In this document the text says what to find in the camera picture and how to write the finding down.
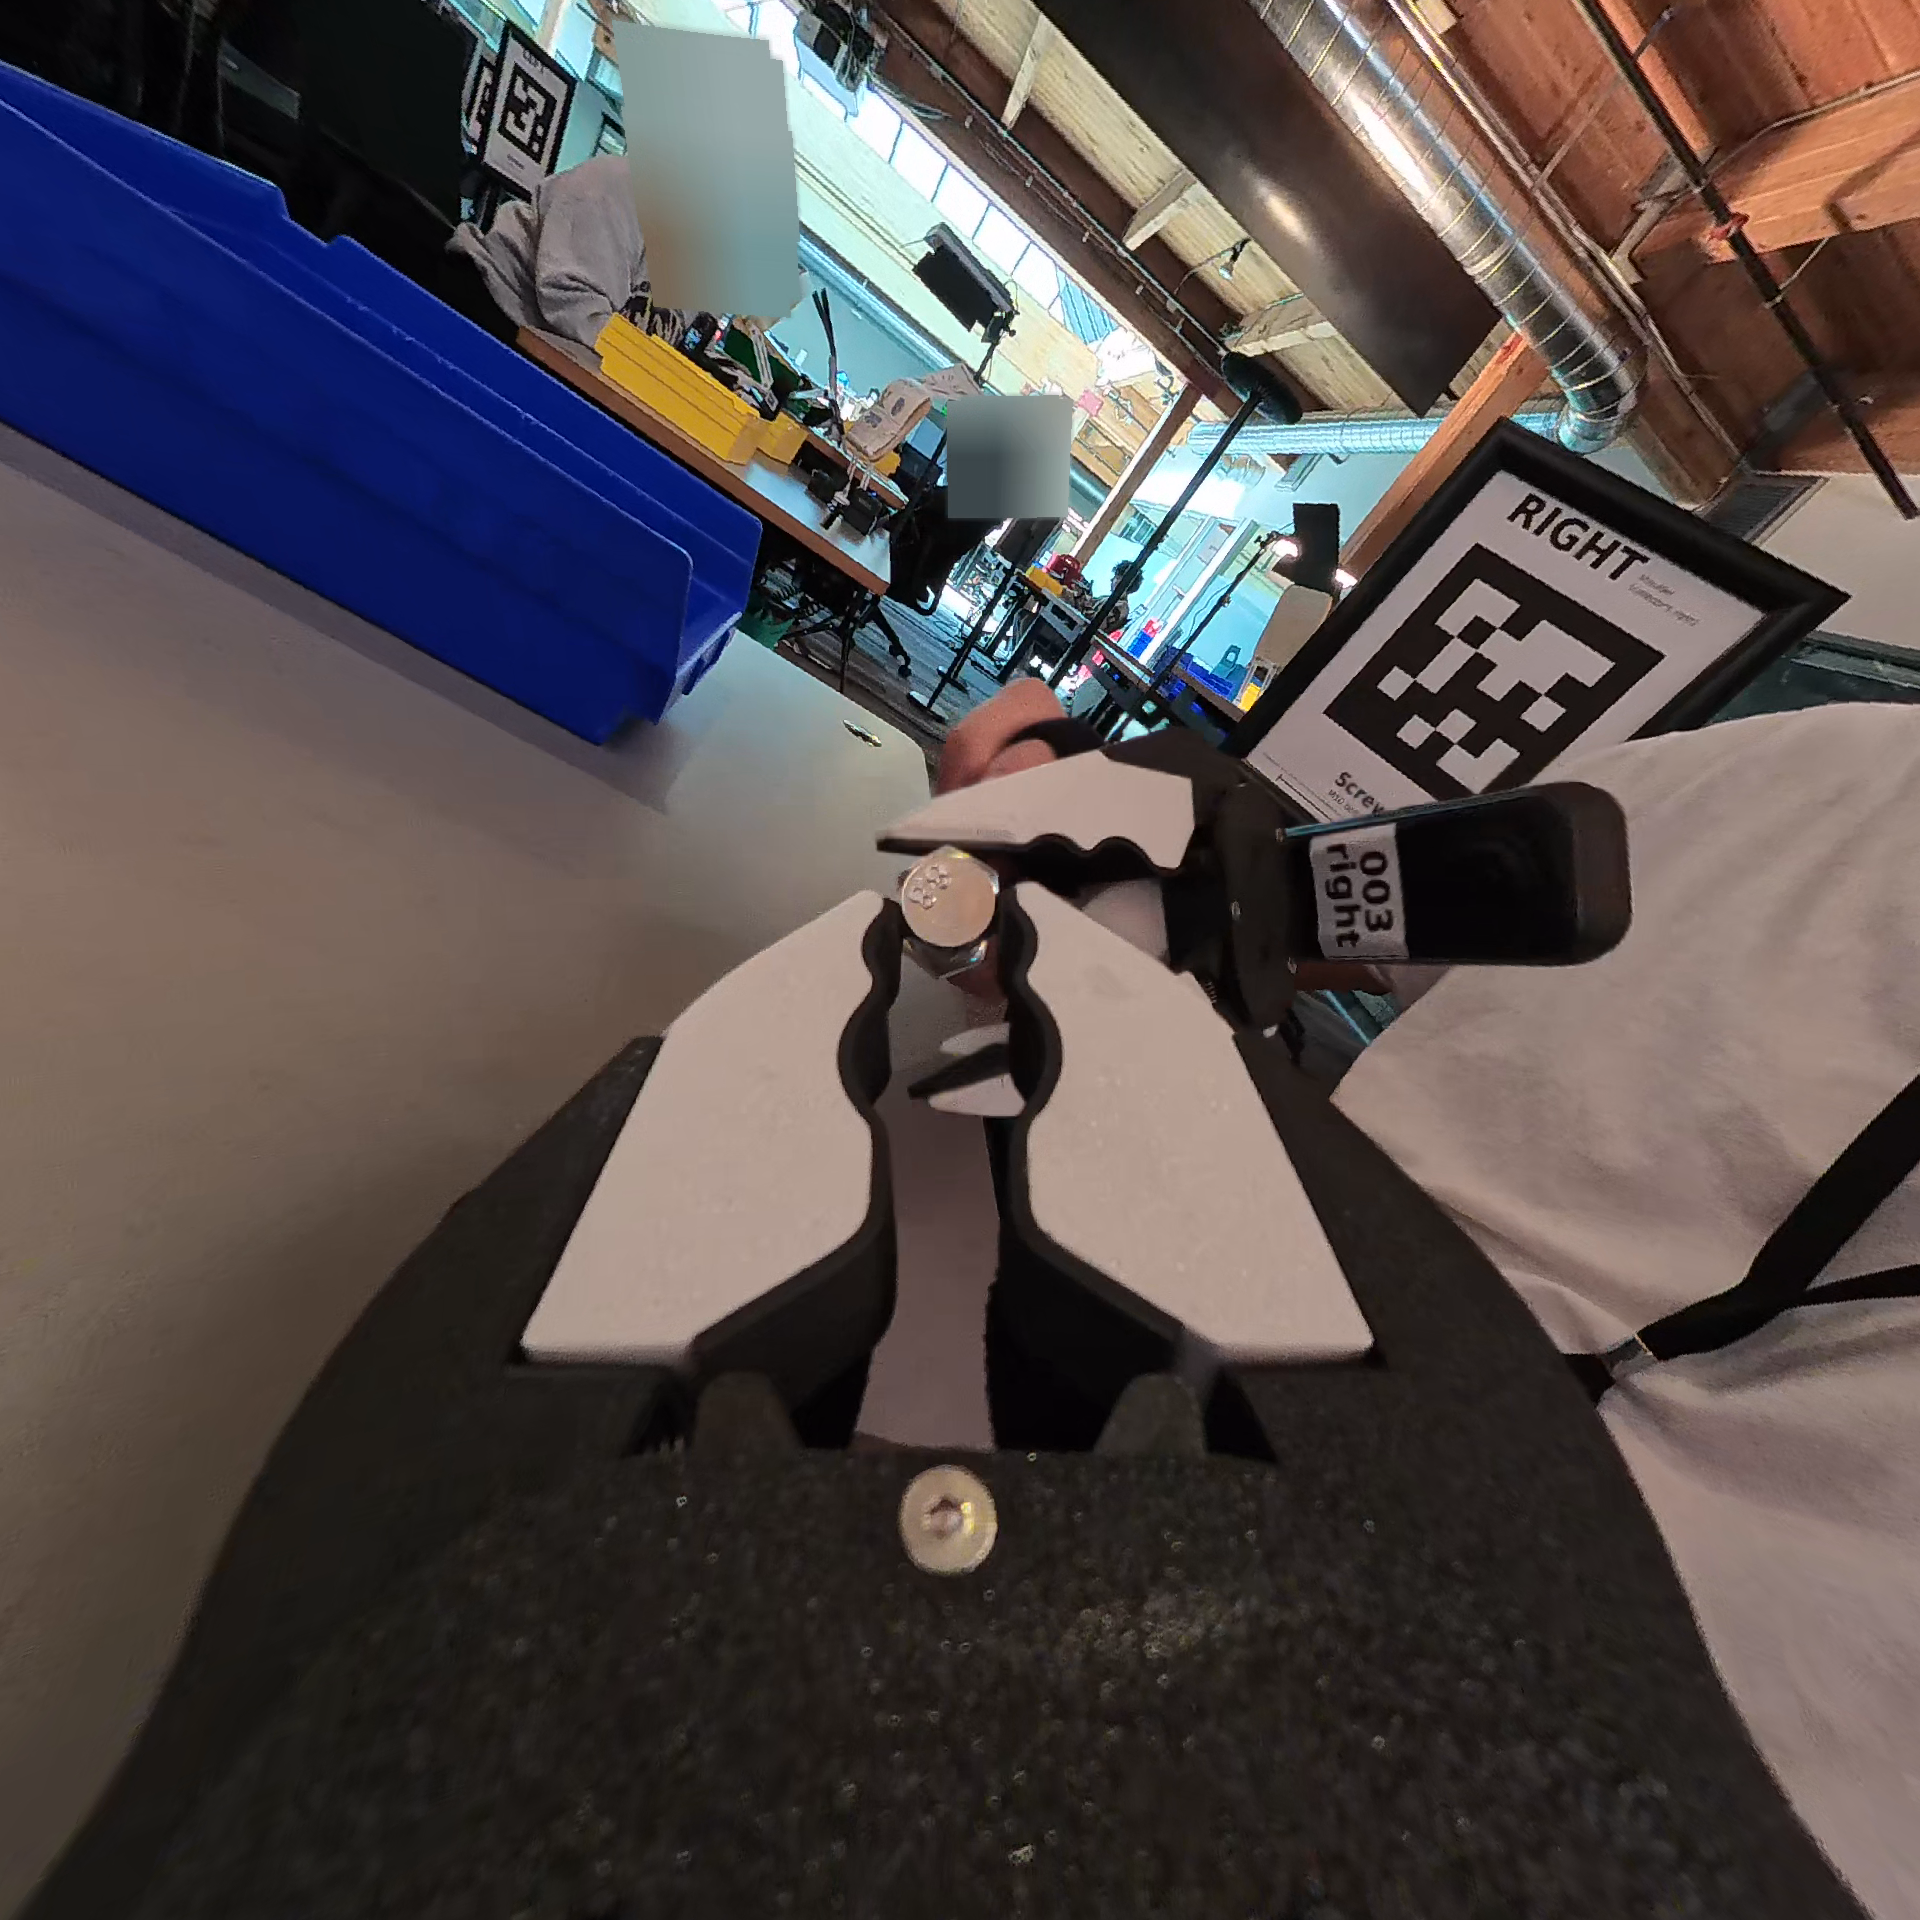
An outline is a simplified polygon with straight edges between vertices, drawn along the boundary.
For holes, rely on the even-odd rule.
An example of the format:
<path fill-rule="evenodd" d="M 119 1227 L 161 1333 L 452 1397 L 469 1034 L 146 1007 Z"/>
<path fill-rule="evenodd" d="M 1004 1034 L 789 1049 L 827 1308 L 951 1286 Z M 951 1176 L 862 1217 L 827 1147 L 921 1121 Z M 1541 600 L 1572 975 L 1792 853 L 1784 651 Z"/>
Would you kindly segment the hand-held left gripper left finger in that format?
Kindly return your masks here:
<path fill-rule="evenodd" d="M 789 1283 L 876 1245 L 894 1195 L 876 1093 L 900 910 L 862 886 L 709 983 L 660 1034 L 576 1230 L 526 1321 L 526 1361 L 719 1368 Z"/>

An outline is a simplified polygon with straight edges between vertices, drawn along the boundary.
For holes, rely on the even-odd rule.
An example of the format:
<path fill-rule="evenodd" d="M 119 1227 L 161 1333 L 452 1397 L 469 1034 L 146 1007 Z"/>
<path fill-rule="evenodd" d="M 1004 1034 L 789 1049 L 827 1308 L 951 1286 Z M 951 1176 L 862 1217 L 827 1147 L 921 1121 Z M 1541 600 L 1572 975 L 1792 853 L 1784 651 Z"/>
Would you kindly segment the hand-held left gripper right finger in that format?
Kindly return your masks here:
<path fill-rule="evenodd" d="M 1004 983 L 1039 1251 L 1211 1361 L 1361 1361 L 1376 1329 L 1211 993 L 1049 886 L 1004 900 Z"/>

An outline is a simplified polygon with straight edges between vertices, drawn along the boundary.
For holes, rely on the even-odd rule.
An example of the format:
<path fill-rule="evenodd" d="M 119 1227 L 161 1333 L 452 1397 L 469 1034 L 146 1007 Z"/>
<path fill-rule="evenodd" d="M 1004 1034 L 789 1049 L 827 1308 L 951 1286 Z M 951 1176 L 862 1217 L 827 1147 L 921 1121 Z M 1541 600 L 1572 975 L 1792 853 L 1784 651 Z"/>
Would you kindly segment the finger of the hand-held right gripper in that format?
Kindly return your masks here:
<path fill-rule="evenodd" d="M 1157 1115 L 1189 1064 L 1189 981 L 1171 968 L 1157 884 L 1056 900 L 1004 896 L 982 954 L 999 994 L 906 1081 L 951 1115 Z"/>
<path fill-rule="evenodd" d="M 881 853 L 982 853 L 1029 884 L 1132 884 L 1184 866 L 1199 792 L 1106 752 L 927 795 L 876 833 Z"/>

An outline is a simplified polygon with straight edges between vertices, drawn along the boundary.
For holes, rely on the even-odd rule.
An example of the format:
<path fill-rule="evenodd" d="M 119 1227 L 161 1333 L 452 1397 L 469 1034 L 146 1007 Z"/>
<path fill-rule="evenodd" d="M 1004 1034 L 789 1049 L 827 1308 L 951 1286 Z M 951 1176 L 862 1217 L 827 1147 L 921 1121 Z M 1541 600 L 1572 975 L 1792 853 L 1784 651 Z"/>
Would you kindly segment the steel hex bolt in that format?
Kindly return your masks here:
<path fill-rule="evenodd" d="M 999 926 L 999 896 L 999 866 L 945 845 L 900 870 L 900 923 L 927 949 L 975 949 Z"/>

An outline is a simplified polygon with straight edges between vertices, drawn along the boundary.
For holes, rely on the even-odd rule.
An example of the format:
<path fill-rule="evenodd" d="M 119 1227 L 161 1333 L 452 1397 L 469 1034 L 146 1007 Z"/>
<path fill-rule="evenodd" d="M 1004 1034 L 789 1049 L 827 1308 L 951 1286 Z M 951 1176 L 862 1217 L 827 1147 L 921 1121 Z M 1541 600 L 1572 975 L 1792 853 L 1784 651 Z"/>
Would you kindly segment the person's right hand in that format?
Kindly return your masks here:
<path fill-rule="evenodd" d="M 1043 771 L 1076 747 L 1085 722 L 1062 708 L 1062 694 L 1039 676 L 1017 676 L 945 730 L 935 795 Z"/>

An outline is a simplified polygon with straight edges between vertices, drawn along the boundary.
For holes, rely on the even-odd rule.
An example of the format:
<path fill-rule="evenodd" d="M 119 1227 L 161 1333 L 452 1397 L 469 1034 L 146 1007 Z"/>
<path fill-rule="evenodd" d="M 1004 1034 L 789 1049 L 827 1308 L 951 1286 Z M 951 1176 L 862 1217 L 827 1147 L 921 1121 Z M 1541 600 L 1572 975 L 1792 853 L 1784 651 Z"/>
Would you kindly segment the black framed marker sign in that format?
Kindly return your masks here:
<path fill-rule="evenodd" d="M 1841 605 L 1848 585 L 1499 419 L 1228 752 L 1303 822 L 1490 795 L 1710 722 Z"/>

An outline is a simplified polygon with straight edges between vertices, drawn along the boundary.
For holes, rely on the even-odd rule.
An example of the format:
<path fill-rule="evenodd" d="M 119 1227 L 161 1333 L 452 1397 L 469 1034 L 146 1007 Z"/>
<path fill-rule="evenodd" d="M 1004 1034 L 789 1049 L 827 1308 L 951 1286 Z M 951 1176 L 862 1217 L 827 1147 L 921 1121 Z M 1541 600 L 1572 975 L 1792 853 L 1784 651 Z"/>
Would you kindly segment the black office chair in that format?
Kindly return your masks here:
<path fill-rule="evenodd" d="M 892 605 L 938 608 L 951 570 L 999 537 L 1004 520 L 956 520 L 951 490 L 921 490 L 892 531 Z"/>

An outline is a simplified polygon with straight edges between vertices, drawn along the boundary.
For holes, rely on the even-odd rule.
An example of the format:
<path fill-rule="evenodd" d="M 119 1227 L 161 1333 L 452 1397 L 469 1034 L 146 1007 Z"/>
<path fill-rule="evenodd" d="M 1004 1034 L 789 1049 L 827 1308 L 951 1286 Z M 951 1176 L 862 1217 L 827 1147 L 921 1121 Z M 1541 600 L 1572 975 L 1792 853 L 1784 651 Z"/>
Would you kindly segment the wooden work table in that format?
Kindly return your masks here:
<path fill-rule="evenodd" d="M 827 501 L 802 490 L 789 466 L 754 458 L 754 459 L 724 459 L 709 443 L 694 443 L 678 419 L 649 411 L 645 398 L 624 392 L 601 360 L 576 339 L 555 339 L 543 332 L 518 332 L 518 352 L 534 360 L 545 377 L 557 377 L 571 392 L 593 398 L 608 411 L 624 427 L 649 441 L 660 458 L 678 466 L 704 474 L 713 490 L 724 490 L 734 507 L 830 561 L 866 594 L 892 585 L 892 537 L 847 537 L 845 525 L 827 525 Z"/>

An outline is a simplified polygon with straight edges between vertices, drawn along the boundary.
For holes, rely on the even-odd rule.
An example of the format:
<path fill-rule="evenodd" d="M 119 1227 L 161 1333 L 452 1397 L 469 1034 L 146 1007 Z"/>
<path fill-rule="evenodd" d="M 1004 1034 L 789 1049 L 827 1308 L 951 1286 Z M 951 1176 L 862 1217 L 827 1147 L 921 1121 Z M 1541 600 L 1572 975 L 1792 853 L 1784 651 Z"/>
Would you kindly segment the black tripod stand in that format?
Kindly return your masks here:
<path fill-rule="evenodd" d="M 1113 594 L 1098 600 L 1097 615 L 1085 615 L 1085 630 L 1062 651 L 1062 662 L 1043 673 L 1049 689 L 1067 683 L 1074 666 L 1085 666 L 1085 655 L 1106 638 L 1113 615 L 1125 600 L 1132 600 L 1149 555 L 1171 543 L 1171 531 L 1184 520 L 1184 507 L 1199 501 L 1199 490 L 1213 477 L 1213 466 L 1228 459 L 1228 451 L 1244 441 L 1249 419 L 1285 419 L 1296 427 L 1303 416 L 1299 392 L 1279 377 L 1258 371 L 1249 352 L 1228 352 L 1228 381 L 1244 398 L 1235 416 L 1228 419 L 1228 435 L 1211 443 L 1211 458 L 1189 466 L 1184 490 L 1174 493 L 1174 507 L 1149 525 L 1149 537 L 1138 543 L 1138 555 L 1131 561 L 1116 561 Z"/>

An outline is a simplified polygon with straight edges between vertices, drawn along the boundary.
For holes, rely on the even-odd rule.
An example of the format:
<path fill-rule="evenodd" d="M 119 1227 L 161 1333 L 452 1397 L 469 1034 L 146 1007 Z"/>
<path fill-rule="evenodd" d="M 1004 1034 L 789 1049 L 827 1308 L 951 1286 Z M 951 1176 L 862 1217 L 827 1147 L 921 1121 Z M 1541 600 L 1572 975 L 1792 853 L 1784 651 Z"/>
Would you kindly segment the black light panel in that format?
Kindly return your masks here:
<path fill-rule="evenodd" d="M 986 347 L 1017 332 L 1017 289 L 945 222 L 921 235 L 911 274 L 964 332 L 982 332 Z"/>

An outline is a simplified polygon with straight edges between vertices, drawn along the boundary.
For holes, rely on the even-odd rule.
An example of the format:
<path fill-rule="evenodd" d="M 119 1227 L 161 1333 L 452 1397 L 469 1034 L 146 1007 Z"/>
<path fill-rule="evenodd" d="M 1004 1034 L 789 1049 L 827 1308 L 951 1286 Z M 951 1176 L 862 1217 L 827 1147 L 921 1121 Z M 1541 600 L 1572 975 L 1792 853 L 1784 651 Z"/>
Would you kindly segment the yellow plastic bin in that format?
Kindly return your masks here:
<path fill-rule="evenodd" d="M 631 320 L 608 320 L 593 339 L 608 385 L 674 419 L 709 458 L 747 466 L 766 443 L 766 416 L 732 381 L 704 371 L 683 347 L 649 337 Z"/>

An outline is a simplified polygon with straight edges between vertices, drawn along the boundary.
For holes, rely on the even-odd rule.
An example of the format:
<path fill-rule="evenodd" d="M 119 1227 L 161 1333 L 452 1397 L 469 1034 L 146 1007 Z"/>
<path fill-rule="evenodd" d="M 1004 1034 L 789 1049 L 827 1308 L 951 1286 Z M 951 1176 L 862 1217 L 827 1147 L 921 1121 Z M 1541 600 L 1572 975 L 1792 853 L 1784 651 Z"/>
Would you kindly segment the blue plastic bin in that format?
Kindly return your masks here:
<path fill-rule="evenodd" d="M 584 738 L 732 651 L 761 520 L 283 191 L 0 67 L 0 416 Z"/>

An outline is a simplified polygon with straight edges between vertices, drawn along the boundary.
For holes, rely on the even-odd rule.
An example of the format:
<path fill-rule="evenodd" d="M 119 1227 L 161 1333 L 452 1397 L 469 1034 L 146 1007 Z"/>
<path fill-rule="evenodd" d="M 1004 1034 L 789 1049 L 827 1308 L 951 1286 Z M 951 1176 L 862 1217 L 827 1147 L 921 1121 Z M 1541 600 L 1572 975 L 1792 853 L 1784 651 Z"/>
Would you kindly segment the white marker tag card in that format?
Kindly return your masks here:
<path fill-rule="evenodd" d="M 557 168 L 571 101 L 576 75 L 518 24 L 500 24 L 476 157 L 494 183 L 534 191 Z"/>

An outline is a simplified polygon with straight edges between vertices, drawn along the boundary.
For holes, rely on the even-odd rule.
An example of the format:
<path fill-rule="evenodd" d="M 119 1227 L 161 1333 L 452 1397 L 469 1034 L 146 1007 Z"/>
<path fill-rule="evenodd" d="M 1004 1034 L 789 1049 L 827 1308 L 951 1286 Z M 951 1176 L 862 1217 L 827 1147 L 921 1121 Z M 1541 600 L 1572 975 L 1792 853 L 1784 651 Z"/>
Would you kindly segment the black monitor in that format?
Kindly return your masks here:
<path fill-rule="evenodd" d="M 452 241 L 469 174 L 469 19 L 424 0 L 263 0 L 222 19 L 241 79 L 290 99 L 290 217 L 317 235 Z"/>

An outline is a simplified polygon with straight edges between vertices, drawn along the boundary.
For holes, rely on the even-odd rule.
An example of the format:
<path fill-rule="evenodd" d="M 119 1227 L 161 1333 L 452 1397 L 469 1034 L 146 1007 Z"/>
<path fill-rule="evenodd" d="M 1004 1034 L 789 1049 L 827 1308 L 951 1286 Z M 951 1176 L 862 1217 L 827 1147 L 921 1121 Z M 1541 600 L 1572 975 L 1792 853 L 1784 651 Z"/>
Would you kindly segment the spiral metal air duct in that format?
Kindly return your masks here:
<path fill-rule="evenodd" d="M 1343 347 L 1433 416 L 1493 325 L 1555 392 L 1555 441 L 1596 458 L 1642 403 L 1642 352 L 1525 235 L 1493 157 L 1452 128 L 1380 3 L 1189 3 L 1205 108 L 1182 157 L 1258 241 Z"/>

